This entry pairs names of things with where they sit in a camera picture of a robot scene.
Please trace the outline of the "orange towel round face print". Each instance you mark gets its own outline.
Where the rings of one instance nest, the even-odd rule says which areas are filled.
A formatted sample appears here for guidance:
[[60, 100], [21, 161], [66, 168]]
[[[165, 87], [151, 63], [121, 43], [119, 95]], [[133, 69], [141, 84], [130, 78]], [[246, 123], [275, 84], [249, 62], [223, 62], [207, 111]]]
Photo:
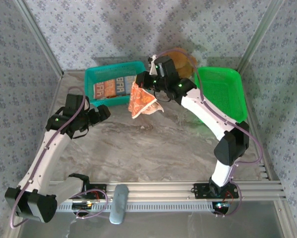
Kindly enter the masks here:
[[151, 115], [157, 111], [164, 112], [163, 107], [157, 102], [152, 94], [143, 88], [140, 88], [135, 82], [131, 87], [128, 111], [131, 113], [132, 119], [137, 118], [141, 114]]

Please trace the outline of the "white towel rabbit lettering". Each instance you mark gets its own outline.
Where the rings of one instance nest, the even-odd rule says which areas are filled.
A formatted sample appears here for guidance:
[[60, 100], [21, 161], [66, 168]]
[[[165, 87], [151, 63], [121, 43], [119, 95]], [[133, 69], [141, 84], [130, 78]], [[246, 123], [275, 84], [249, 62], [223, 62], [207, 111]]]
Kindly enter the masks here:
[[93, 97], [97, 100], [107, 96], [130, 95], [135, 78], [136, 76], [125, 76], [95, 83]]

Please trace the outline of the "green plastic basket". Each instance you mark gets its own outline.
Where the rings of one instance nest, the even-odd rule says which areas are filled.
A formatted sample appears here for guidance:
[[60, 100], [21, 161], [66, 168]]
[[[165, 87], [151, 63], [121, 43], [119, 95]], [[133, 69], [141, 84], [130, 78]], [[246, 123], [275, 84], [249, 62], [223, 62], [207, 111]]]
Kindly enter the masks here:
[[247, 107], [240, 74], [226, 67], [200, 67], [195, 75], [199, 86], [201, 77], [204, 96], [218, 109], [237, 122], [247, 119]]

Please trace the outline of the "brown plush dog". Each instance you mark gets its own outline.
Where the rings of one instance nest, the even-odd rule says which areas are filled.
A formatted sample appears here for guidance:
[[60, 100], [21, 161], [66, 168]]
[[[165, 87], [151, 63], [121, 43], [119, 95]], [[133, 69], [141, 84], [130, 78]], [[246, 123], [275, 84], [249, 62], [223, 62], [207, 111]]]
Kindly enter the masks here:
[[177, 51], [165, 53], [164, 55], [169, 56], [173, 60], [180, 78], [190, 78], [193, 75], [194, 68], [187, 56]]

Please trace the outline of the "teal plastic basket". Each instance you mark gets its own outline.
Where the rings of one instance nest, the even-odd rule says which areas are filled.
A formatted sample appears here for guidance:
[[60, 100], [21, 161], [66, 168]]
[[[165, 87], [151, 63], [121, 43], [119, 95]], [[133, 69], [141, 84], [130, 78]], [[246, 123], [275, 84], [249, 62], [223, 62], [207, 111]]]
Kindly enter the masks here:
[[98, 66], [88, 68], [85, 71], [84, 76], [84, 90], [86, 96], [89, 97], [90, 103], [94, 106], [106, 105], [116, 106], [122, 104], [128, 104], [129, 97], [117, 98], [117, 99], [108, 99], [108, 100], [96, 100], [94, 99], [94, 89], [93, 86], [95, 83], [103, 82], [109, 79], [115, 79], [118, 77], [133, 76], [139, 73], [144, 72], [145, 66], [141, 61], [131, 61], [124, 63], [117, 63], [105, 66]]

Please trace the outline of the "small circuit board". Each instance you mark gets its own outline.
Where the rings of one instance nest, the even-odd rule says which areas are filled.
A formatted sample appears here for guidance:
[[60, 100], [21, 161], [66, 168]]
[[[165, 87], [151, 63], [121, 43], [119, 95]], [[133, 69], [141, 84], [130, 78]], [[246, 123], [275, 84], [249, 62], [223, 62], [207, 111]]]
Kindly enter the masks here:
[[213, 213], [218, 215], [225, 215], [227, 214], [230, 203], [228, 202], [213, 202], [212, 207], [214, 209]]
[[90, 210], [92, 208], [92, 202], [73, 202], [72, 203], [72, 210]]

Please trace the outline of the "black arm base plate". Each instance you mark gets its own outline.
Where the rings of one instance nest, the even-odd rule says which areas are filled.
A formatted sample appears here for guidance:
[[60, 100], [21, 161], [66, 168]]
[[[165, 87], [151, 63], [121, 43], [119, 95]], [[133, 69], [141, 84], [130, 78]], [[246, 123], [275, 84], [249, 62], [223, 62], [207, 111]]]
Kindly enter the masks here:
[[239, 198], [237, 187], [230, 182], [223, 187], [209, 183], [195, 183], [190, 191], [195, 199]]
[[104, 200], [107, 194], [107, 185], [104, 183], [85, 184], [82, 190], [70, 197], [69, 199], [91, 199], [91, 200]]

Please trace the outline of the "aluminium frame post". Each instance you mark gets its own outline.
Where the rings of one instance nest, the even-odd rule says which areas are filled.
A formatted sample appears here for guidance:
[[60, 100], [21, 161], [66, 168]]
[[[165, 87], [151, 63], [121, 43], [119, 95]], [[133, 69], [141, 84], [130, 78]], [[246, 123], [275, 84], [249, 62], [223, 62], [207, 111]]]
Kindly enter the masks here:
[[52, 49], [50, 48], [45, 36], [43, 35], [40, 27], [38, 26], [34, 15], [31, 13], [28, 5], [24, 0], [12, 0], [16, 7], [18, 8], [20, 14], [24, 18], [25, 23], [28, 25], [30, 31], [34, 35], [38, 45], [42, 49], [43, 53], [45, 54], [48, 62], [50, 63], [51, 67], [53, 68], [54, 72], [62, 78], [63, 70], [61, 69]]
[[236, 68], [236, 71], [242, 75], [246, 70], [250, 60], [254, 56], [257, 48], [259, 47], [260, 43], [262, 42], [264, 36], [266, 35], [268, 29], [270, 28], [271, 24], [273, 23], [277, 13], [279, 12], [280, 8], [284, 4], [285, 0], [270, 0], [263, 17], [254, 31], [253, 36], [250, 39], [248, 46], [245, 49], [244, 54], [242, 55], [239, 64]]

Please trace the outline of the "aluminium frame rail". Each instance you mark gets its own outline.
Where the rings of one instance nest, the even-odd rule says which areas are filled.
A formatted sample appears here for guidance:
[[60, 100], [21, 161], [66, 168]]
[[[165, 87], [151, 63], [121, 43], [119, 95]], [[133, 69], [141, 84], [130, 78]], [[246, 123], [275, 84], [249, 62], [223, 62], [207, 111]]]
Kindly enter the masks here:
[[[125, 182], [131, 202], [159, 202], [159, 201], [191, 201], [195, 199], [190, 191], [196, 181], [183, 182]], [[48, 182], [43, 186], [33, 182], [25, 186], [20, 183], [20, 188], [27, 192], [37, 192], [41, 195], [55, 195], [58, 202], [64, 202], [70, 195], [75, 195], [82, 190], [84, 183], [78, 178], [67, 178], [63, 182]], [[286, 198], [282, 185], [279, 181], [236, 181], [234, 185], [238, 189], [239, 198], [224, 199], [200, 199], [204, 201], [273, 201]]]

